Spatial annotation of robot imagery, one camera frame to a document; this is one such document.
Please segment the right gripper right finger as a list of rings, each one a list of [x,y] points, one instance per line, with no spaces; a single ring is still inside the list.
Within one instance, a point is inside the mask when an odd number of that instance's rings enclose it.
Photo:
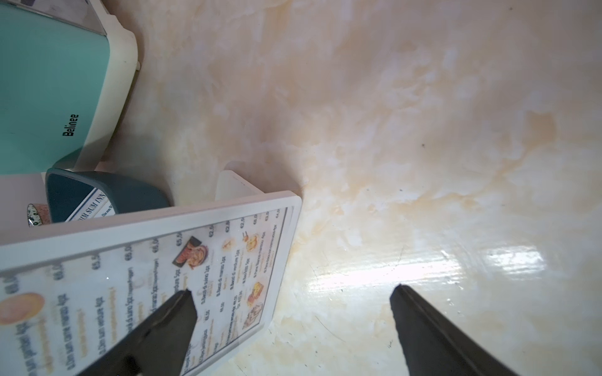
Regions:
[[[514,375],[408,285],[390,296],[410,375]]]

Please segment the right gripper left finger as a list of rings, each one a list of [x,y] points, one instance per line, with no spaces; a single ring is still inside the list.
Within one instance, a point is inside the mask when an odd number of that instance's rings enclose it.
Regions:
[[[179,291],[82,375],[179,375],[198,315],[190,291]]]

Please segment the white acrylic menu holder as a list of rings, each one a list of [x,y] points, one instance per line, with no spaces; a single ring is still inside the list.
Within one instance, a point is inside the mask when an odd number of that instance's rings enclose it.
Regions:
[[[232,171],[214,202],[47,175],[51,223],[1,232],[1,373],[206,375],[274,317],[302,199]]]

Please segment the old menu sheet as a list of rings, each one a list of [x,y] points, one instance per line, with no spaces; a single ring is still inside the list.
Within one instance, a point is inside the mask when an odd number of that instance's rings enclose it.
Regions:
[[[179,291],[197,323],[181,375],[231,356],[269,324],[294,210],[162,231],[1,247],[1,373],[76,375]]]

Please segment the new dim sum menu sheet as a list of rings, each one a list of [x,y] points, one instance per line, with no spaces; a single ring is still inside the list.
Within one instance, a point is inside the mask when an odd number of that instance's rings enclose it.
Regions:
[[[75,210],[67,217],[66,222],[114,216],[116,211],[105,192],[93,188],[88,195],[76,205]]]

